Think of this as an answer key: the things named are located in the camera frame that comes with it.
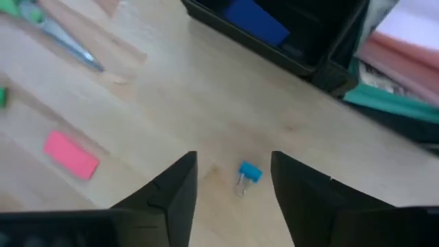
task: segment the blue block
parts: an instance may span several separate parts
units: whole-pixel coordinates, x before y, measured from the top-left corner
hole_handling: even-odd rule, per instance
[[[277,46],[289,31],[253,0],[235,0],[224,12],[228,21],[266,43]]]

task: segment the scissors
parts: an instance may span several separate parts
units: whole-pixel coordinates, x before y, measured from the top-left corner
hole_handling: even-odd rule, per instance
[[[0,0],[0,12],[25,19],[28,23],[52,37],[60,46],[67,49],[73,56],[86,66],[103,72],[103,66],[77,42],[57,21],[51,18],[36,0]]]

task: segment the scissor blade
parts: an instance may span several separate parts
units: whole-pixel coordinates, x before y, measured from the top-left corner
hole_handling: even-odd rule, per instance
[[[42,23],[41,30],[47,35],[56,39],[62,46],[66,47],[73,55],[83,60],[87,65],[104,71],[104,68],[96,61],[93,55],[83,48],[76,40],[74,40],[59,24],[51,19],[46,18]]]
[[[22,1],[19,5],[21,15],[31,24],[40,28],[44,33],[55,39],[58,44],[66,48],[77,59],[81,60],[86,65],[97,69],[100,72],[104,71],[103,66],[90,54],[79,42],[77,42],[64,28],[62,28],[54,19],[47,16],[41,8],[31,1]],[[44,13],[40,21],[34,19],[35,12]]]

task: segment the wooden desk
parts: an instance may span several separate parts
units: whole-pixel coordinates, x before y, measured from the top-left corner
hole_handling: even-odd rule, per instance
[[[0,111],[0,209],[108,208],[189,150],[200,166],[192,246],[291,246],[272,150],[396,206],[439,204],[438,159],[191,20],[179,1],[123,1],[113,17],[89,0],[62,2],[133,47],[112,40],[126,53],[111,57],[88,43],[108,58],[99,75],[1,16],[0,81],[11,97]],[[100,158],[92,180],[43,154],[54,129]],[[265,177],[240,199],[242,160]]]

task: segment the pink eraser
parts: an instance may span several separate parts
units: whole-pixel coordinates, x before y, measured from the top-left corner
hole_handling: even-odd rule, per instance
[[[99,165],[99,160],[70,141],[59,131],[52,131],[44,146],[44,152],[64,165],[79,178],[89,180]]]

